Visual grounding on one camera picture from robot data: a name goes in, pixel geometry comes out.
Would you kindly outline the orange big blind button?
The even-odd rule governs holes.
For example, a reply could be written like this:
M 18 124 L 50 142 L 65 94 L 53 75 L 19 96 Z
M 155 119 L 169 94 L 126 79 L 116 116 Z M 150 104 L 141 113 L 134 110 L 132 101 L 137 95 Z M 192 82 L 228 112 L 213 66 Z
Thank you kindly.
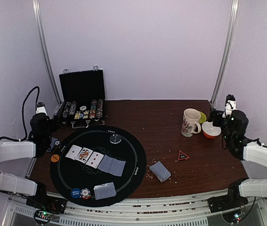
M 60 159 L 60 156 L 58 154 L 54 154 L 50 158 L 51 162 L 53 162 L 53 163 L 58 162 L 59 159 Z

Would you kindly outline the blue small blind button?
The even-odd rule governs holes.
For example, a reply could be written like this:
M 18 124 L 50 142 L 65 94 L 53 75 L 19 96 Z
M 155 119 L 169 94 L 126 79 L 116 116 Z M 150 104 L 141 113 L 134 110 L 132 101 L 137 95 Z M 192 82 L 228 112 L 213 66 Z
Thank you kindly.
M 71 190 L 71 197 L 74 199 L 78 199 L 81 197 L 81 189 L 79 188 L 74 188 Z

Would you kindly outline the red poker chip stack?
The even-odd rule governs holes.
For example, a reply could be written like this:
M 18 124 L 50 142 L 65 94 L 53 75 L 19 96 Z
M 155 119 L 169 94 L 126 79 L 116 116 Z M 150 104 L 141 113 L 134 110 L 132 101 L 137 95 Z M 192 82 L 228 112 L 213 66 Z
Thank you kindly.
M 82 199 L 89 199 L 91 197 L 91 192 L 88 188 L 84 188 L 81 190 L 81 198 Z

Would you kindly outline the grey ridged card holder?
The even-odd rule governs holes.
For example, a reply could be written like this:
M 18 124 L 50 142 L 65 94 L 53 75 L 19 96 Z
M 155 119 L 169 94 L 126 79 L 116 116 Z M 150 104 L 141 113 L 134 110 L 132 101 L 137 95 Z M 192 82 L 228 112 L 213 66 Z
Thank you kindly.
M 149 166 L 149 169 L 161 183 L 165 182 L 171 176 L 170 171 L 160 161 Z

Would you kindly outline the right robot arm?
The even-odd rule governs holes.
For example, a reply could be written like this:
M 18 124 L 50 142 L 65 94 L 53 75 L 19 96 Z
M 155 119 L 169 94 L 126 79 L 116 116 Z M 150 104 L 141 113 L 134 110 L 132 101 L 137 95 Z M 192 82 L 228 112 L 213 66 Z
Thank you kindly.
M 249 120 L 246 114 L 236 107 L 236 99 L 228 94 L 223 111 L 212 107 L 208 121 L 221 129 L 222 147 L 241 161 L 256 163 L 267 168 L 267 145 L 257 139 L 245 136 Z M 224 197 L 224 204 L 235 207 L 242 198 L 267 198 L 267 179 L 242 178 L 233 182 Z

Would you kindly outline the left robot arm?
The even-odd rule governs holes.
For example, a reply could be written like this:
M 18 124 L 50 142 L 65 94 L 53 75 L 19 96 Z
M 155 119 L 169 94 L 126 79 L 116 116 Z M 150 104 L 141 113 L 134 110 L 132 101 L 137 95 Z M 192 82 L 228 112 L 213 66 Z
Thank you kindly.
M 24 138 L 0 137 L 0 163 L 39 158 L 51 149 L 52 133 L 58 129 L 57 119 L 48 116 L 44 102 L 36 100 L 35 111 L 30 120 L 31 131 L 25 129 Z M 51 204 L 43 183 L 1 171 L 0 192 L 32 197 L 40 209 L 46 209 Z

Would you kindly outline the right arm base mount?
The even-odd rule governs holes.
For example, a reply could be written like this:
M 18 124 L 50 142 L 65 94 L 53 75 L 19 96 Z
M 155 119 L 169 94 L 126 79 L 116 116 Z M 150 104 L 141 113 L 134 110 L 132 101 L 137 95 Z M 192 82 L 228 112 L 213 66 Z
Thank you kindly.
M 211 197 L 208 200 L 208 205 L 211 213 L 230 210 L 234 208 L 238 208 L 241 205 L 248 204 L 248 199 L 245 197 L 230 197 L 228 195 Z

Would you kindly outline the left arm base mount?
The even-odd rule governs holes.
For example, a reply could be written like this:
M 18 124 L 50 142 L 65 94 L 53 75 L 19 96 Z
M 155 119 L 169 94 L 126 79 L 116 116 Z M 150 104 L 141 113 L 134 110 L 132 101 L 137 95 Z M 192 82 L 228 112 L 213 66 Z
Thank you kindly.
M 66 209 L 67 200 L 53 196 L 26 196 L 26 205 L 35 207 L 36 209 L 45 210 L 54 214 L 63 214 Z

